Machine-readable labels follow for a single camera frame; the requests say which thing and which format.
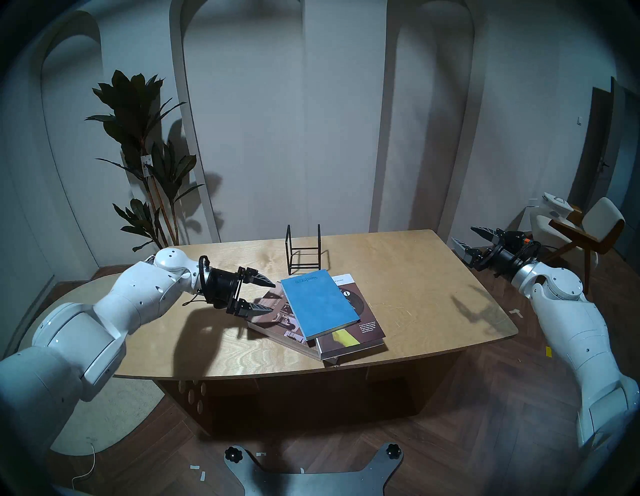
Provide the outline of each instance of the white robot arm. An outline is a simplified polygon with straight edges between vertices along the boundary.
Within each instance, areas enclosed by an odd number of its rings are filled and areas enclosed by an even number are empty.
[[[573,272],[536,260],[540,244],[523,232],[472,227],[493,246],[471,248],[453,239],[465,264],[489,268],[526,296],[538,316],[549,346],[572,370],[580,387],[578,446],[591,456],[574,479],[584,486],[620,440],[621,430],[639,406],[637,383],[623,375],[611,353],[609,332],[596,306],[582,292]]]
[[[273,287],[254,269],[233,274],[165,248],[120,275],[94,305],[66,303],[38,327],[32,346],[0,362],[0,408],[28,451],[42,460],[78,400],[91,401],[118,369],[125,338],[171,308],[183,292],[249,317],[270,308],[239,297],[241,284]]]

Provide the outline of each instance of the brown book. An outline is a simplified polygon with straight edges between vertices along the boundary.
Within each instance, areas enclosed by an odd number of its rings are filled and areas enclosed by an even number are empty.
[[[384,344],[385,333],[382,332],[380,324],[378,324],[351,274],[335,276],[333,281],[356,311],[360,321],[345,329],[317,338],[316,347],[318,348],[320,359],[337,358],[348,353]]]
[[[320,360],[320,352],[316,348],[316,340],[312,339],[307,342],[304,334],[302,334],[300,325],[289,306],[280,282],[276,283],[276,287],[270,289],[262,297],[260,304],[273,308],[273,311],[247,321],[247,325],[251,329],[283,344],[287,348]]]
[[[360,316],[360,322],[307,341],[278,282],[259,301],[261,305],[273,308],[273,311],[254,317],[247,325],[288,348],[332,364],[337,362],[338,356],[383,344],[385,334],[351,275],[335,276],[333,280]]]

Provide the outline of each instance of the chair backrest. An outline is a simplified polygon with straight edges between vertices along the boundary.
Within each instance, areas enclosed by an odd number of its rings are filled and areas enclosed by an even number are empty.
[[[608,234],[615,235],[611,244],[616,242],[624,226],[625,218],[606,196],[599,199],[582,219],[582,228],[598,241],[603,241]]]

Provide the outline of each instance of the book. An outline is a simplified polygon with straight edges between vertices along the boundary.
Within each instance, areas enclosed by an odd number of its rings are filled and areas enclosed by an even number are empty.
[[[253,317],[247,321],[249,328],[264,334],[287,348],[320,360],[320,352],[318,352],[316,342],[314,340],[307,341],[305,335],[302,334],[298,320],[291,310],[280,282],[276,283],[276,287],[270,289],[262,297],[260,304],[273,308],[273,311],[266,315]],[[328,361],[335,364],[337,359]]]
[[[335,364],[339,356],[384,344],[385,334],[351,275],[335,276],[333,281],[360,316],[359,323],[307,341],[278,282],[259,302],[273,311],[252,318],[247,325],[288,348],[331,364]]]
[[[326,270],[283,279],[281,283],[307,341],[360,320]]]
[[[384,344],[385,333],[351,274],[335,276],[333,281],[360,317],[360,322],[317,338],[316,348],[320,359],[337,358]]]

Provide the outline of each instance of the wooden table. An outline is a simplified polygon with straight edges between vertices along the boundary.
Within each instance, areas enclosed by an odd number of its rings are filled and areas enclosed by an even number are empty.
[[[299,239],[294,246],[314,241]],[[249,266],[274,282],[288,277],[283,239],[180,248],[194,260],[206,255],[212,266],[224,270]],[[116,375],[155,379],[208,431],[214,415],[208,397],[255,392],[255,379],[264,376],[369,367],[371,381],[407,377],[419,408],[457,358],[452,352],[518,332],[431,230],[323,236],[322,249],[322,268],[331,275],[351,273],[355,279],[385,332],[384,347],[342,357],[337,367],[327,367],[248,330],[242,319],[211,305],[183,307],[191,298],[183,294],[163,317],[127,338],[127,355]],[[265,292],[243,285],[241,296],[255,301]]]

